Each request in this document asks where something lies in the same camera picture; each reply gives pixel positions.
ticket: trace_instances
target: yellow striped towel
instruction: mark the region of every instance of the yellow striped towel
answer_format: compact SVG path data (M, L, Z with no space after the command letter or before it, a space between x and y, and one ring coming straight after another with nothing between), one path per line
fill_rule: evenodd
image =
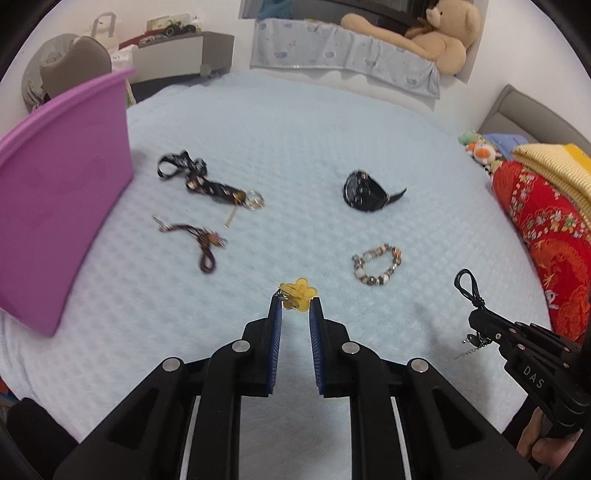
M579 147L574 144L519 145L513 150L513 156L568 195L583 220L591 226L591 158Z

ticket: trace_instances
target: teddy bear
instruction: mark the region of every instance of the teddy bear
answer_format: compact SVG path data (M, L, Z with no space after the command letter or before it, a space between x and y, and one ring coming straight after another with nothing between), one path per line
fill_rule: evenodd
M467 48L480 33L480 13L467 0L440 0L434 8L427 9L426 16L433 31L418 34L412 39L376 27L356 14L345 15L340 26L433 61L442 75L455 75L466 63Z
M434 30L433 26L429 23L429 21L426 18L417 18L417 20L421 25L419 27L410 27L404 34L404 36L409 40L412 40L417 35L430 33Z

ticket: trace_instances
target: red floral fabric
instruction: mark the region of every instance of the red floral fabric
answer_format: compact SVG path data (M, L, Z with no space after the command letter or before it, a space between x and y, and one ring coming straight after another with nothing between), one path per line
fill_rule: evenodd
M530 251L554 331L580 342L589 318L591 231L567 197L520 163L503 162L492 189Z
M3 382L2 378L0 378L0 395L8 394L8 387L6 383Z

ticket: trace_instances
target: human hand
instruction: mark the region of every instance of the human hand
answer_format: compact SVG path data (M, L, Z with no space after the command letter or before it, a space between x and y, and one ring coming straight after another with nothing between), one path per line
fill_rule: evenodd
M544 413L540 408L536 408L521 434L517 452L525 458L531 455L536 462L556 470L572 450L581 432L568 435L564 439L540 439L543 420Z

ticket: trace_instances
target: light blue blanket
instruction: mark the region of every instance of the light blue blanket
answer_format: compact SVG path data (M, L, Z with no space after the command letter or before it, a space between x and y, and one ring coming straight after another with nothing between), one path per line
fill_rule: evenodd
M427 358L496 427L509 422L525 394L496 347L454 360L472 310L454 277L470 268L487 306L513 321L548 326L548 314L488 176L455 137L395 105L255 73L172 87L129 108L128 122L135 179L55 337L0 322L0 373L17 395L80 440L164 358L210 356L267 313L279 283L307 277L352 339L392 361ZM241 209L224 231L229 206L158 179L158 157L182 149L266 207ZM408 191L379 212L353 210L341 189L357 168ZM194 239L159 232L152 215L223 233L215 273L199 270ZM384 242L402 264L387 285L363 285L351 256ZM367 270L387 267L382 257ZM318 396L307 314L284 313L275 393L243 400L241 429L241 479L350 478L348 402Z
M255 25L251 67L348 70L439 98L434 62L334 24L267 18Z

